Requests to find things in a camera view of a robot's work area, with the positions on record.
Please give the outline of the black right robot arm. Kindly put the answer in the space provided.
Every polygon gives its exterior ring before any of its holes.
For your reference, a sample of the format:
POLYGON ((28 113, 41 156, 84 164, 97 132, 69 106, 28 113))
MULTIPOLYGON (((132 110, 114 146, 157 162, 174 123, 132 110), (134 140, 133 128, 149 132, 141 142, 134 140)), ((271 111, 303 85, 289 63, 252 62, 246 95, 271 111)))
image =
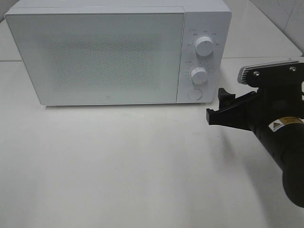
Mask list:
POLYGON ((304 101, 302 85, 258 88, 240 97, 218 90, 219 108, 206 110, 210 125, 252 131, 282 170, 287 197, 304 206, 304 101))

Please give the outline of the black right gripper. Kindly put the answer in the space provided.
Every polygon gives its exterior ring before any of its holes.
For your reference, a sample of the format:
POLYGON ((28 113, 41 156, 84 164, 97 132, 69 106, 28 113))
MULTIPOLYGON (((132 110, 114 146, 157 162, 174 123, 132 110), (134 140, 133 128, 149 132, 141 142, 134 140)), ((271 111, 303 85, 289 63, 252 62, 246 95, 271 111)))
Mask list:
POLYGON ((303 82, 264 86, 239 97, 220 88, 218 110, 206 109, 206 119, 254 133, 303 133, 303 96, 303 82))

